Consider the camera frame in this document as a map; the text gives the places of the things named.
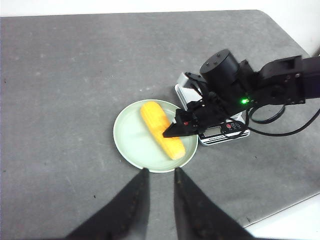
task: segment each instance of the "table surface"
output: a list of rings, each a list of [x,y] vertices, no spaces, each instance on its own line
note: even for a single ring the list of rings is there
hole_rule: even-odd
[[[63,237],[107,204],[139,172],[114,144],[119,112],[143,99],[180,106],[180,73],[224,48],[254,70],[307,57],[257,10],[1,18],[2,239]],[[257,127],[296,129],[318,105]],[[200,145],[183,169],[246,226],[320,191],[319,130]],[[177,239],[173,175],[151,173],[147,239]]]

